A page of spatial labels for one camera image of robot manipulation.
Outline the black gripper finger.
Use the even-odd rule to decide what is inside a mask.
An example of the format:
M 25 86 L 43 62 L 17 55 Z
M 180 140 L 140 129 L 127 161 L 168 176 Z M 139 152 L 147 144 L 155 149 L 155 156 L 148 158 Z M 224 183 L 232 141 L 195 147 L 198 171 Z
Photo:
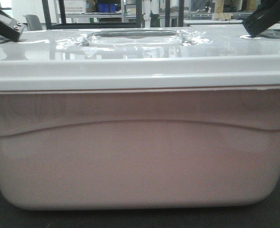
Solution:
M 18 42 L 25 25 L 0 9 L 0 35 Z
M 257 36 L 280 21 L 280 0 L 265 0 L 242 25 L 250 36 Z

